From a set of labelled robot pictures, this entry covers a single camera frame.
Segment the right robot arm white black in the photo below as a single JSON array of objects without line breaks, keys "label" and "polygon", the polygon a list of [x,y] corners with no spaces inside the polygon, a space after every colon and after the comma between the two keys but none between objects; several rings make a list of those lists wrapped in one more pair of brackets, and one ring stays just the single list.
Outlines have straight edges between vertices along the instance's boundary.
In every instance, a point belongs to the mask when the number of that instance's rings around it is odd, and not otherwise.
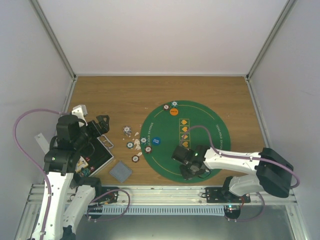
[{"label": "right robot arm white black", "polygon": [[205,145],[198,145],[194,150],[177,146],[171,157],[180,163],[185,180],[219,169],[243,173],[225,179],[220,195],[228,203],[255,192],[266,192],[277,198],[287,198],[290,193],[293,166],[271,148],[241,153]]}]

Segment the blue small blind button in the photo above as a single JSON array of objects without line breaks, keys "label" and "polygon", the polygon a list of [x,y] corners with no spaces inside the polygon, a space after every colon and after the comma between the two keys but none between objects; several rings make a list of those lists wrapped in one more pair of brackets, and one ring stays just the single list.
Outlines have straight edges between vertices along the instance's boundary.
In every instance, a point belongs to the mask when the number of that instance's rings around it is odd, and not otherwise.
[{"label": "blue small blind button", "polygon": [[152,143],[153,145],[155,145],[155,146],[158,146],[158,145],[161,144],[161,138],[158,137],[158,136],[153,137],[151,143]]}]

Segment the orange big blind button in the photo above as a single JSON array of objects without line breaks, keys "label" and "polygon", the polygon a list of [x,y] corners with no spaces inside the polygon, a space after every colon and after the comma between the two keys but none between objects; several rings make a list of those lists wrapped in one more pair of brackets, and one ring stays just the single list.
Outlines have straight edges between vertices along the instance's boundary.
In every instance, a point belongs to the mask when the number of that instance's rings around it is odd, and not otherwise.
[{"label": "orange big blind button", "polygon": [[175,107],[171,108],[169,110],[169,113],[172,115],[172,116],[177,116],[179,114],[179,110]]}]

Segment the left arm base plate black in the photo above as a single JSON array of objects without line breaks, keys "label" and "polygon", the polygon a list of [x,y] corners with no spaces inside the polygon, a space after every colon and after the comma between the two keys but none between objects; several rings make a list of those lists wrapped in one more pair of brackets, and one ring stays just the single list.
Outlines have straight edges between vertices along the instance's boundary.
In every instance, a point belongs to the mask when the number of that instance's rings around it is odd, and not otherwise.
[{"label": "left arm base plate black", "polygon": [[[103,186],[101,188],[101,192],[96,196],[100,197],[101,195],[111,191],[111,190],[117,190],[119,187],[117,186]],[[104,196],[100,197],[97,200],[93,200],[93,204],[98,204],[98,205],[108,205],[112,203],[116,203],[118,201],[118,191],[113,191],[111,193],[105,194]]]}]

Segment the red black chip stack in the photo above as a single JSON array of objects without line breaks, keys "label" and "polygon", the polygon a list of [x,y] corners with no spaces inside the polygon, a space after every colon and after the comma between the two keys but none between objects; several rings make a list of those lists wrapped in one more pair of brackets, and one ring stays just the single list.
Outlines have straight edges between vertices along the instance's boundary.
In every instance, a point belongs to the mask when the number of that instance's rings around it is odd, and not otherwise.
[{"label": "red black chip stack", "polygon": [[137,163],[137,162],[140,160],[140,158],[139,158],[138,155],[134,155],[134,156],[131,158],[131,160],[132,160],[134,163]]}]

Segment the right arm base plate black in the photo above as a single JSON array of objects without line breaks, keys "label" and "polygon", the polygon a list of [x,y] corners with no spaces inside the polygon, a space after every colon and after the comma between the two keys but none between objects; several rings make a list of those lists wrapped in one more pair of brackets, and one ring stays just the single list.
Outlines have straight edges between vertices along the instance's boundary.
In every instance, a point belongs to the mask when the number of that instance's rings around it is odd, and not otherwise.
[{"label": "right arm base plate black", "polygon": [[223,190],[222,187],[206,187],[200,196],[206,199],[207,203],[242,204],[251,202],[249,195],[237,196],[229,191]]}]

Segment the teal green 50 chip stack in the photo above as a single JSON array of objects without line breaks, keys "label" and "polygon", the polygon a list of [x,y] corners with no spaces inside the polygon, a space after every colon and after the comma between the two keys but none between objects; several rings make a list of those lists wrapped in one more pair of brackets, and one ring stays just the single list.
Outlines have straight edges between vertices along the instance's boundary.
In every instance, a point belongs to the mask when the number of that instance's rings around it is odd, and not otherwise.
[{"label": "teal green 50 chip stack", "polygon": [[128,148],[128,149],[132,149],[133,147],[134,147],[134,143],[133,142],[128,142],[127,144],[126,144],[126,147]]}]

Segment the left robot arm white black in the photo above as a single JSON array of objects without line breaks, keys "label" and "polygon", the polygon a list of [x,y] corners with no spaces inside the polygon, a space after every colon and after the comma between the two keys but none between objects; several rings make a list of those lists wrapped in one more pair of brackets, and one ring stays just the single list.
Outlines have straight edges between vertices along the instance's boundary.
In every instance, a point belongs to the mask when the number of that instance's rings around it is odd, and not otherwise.
[{"label": "left robot arm white black", "polygon": [[74,199],[66,206],[68,190],[81,153],[110,130],[108,115],[86,122],[83,115],[67,114],[58,119],[56,136],[44,156],[45,188],[32,240],[74,240],[77,227],[90,202],[103,197],[101,180],[84,176]]}]

